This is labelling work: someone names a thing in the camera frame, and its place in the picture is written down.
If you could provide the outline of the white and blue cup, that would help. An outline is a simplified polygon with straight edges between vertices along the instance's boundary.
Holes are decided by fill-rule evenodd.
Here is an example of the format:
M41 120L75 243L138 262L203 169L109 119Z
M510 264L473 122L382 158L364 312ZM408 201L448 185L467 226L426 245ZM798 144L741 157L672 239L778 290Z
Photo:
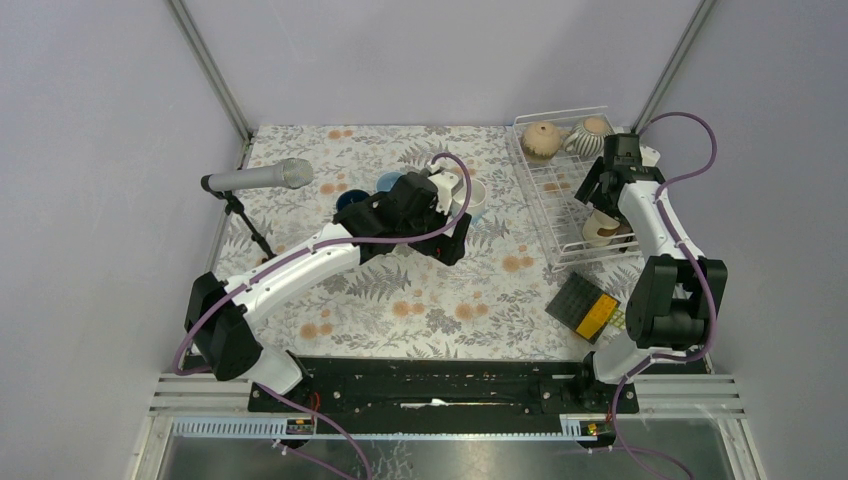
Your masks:
M486 209L487 203L487 188L477 179L472 179L470 203L467 206L466 213L471 216L471 223L478 221ZM466 186L462 185L453 195L453 203L451 205L451 213L456 216L464 204L466 196Z

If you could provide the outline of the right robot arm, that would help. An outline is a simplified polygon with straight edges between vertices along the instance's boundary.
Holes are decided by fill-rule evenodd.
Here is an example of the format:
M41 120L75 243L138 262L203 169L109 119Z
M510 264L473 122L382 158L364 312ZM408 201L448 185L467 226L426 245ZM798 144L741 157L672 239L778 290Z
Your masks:
M570 394L597 412L658 361L701 360L713 341L728 272L694 245L677 219L667 182L644 165L633 133L607 137L575 197L632 230L645 260L625 308L625 331L588 354Z

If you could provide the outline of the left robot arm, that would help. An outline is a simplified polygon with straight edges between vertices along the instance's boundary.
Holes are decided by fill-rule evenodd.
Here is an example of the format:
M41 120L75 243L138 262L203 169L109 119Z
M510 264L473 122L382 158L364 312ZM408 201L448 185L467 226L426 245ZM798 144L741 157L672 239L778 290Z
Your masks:
M292 354L264 345L257 327L285 303L325 279L387 255L398 244L445 265L465 254L473 190L468 175L409 173L387 192L341 208L317 234L286 255L220 280L207 272L189 296L186 341L200 372L218 381L248 379L269 387L288 411L309 401L310 385Z

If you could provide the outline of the black tripod mic stand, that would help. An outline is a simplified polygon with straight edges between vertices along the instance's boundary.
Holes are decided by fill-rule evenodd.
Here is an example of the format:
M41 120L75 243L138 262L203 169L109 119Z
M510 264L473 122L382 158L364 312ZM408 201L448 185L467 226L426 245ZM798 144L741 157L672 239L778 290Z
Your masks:
M261 249L266 260L270 260L276 256L265 236L256 228L250 217L248 216L244 204L232 192L224 191L221 198L226 202L225 213L237 215L246 225L250 234L251 240Z

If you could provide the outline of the dark blue cup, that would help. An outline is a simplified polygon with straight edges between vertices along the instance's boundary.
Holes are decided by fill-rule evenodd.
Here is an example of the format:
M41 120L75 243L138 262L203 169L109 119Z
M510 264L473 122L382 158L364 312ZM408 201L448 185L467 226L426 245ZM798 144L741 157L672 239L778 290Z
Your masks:
M341 212L349 205L366 200L370 194L360 189L351 189L342 193L336 201L336 212Z

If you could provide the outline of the light blue cup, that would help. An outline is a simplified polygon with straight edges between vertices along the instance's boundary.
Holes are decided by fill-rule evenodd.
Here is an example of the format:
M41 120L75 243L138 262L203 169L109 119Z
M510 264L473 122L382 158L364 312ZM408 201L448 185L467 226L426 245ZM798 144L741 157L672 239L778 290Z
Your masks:
M403 176L402 172L392 171L382 174L376 181L377 192L389 192L396 182Z

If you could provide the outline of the silver microphone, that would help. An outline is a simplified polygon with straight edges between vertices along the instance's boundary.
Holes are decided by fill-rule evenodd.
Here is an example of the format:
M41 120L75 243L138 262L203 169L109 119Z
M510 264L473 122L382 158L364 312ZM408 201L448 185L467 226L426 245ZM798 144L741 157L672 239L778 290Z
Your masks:
M257 168L210 174L201 178L203 190L224 193L264 188L299 189L314 180L312 164L304 159L285 158L281 162Z

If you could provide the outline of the cream cup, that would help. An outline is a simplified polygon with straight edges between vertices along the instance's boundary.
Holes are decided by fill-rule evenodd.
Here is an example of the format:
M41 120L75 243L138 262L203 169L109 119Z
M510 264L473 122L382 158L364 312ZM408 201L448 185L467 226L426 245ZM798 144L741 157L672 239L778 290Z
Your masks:
M594 210L587 217L581 234L586 246L592 248L621 244L632 237L626 225L599 210Z

